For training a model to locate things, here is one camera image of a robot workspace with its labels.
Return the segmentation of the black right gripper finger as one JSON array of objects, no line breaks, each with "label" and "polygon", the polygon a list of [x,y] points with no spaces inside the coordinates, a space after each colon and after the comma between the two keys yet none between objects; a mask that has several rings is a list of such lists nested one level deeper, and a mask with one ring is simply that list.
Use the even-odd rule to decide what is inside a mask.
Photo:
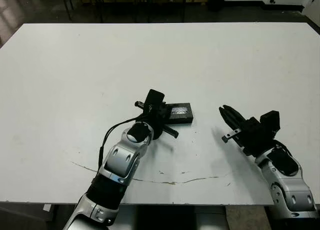
[{"label": "black right gripper finger", "polygon": [[228,105],[222,106],[222,118],[231,129],[237,129],[240,123],[246,120],[238,111]]},{"label": "black right gripper finger", "polygon": [[233,130],[234,135],[239,134],[240,113],[232,107],[219,107],[218,109],[225,123]]}]

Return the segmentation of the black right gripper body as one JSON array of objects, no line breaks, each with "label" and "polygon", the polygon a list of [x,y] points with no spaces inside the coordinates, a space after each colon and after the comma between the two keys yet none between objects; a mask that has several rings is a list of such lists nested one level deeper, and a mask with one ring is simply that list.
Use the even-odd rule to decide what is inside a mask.
[{"label": "black right gripper body", "polygon": [[255,117],[246,119],[239,125],[239,133],[234,131],[222,136],[222,141],[227,143],[233,139],[239,147],[243,148],[246,156],[259,157],[273,147],[273,139],[276,133],[265,124],[259,122]]}]

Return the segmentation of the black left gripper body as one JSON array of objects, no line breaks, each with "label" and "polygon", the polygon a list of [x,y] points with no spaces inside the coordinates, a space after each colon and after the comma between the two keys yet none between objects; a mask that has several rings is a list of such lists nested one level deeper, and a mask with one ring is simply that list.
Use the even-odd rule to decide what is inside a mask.
[{"label": "black left gripper body", "polygon": [[152,128],[153,140],[158,139],[163,132],[177,139],[179,133],[167,126],[168,120],[165,120],[165,113],[161,113],[161,104],[162,103],[159,105],[156,105],[155,103],[145,104],[141,101],[136,101],[134,106],[143,110],[143,113],[137,117],[137,121],[146,123]]}]

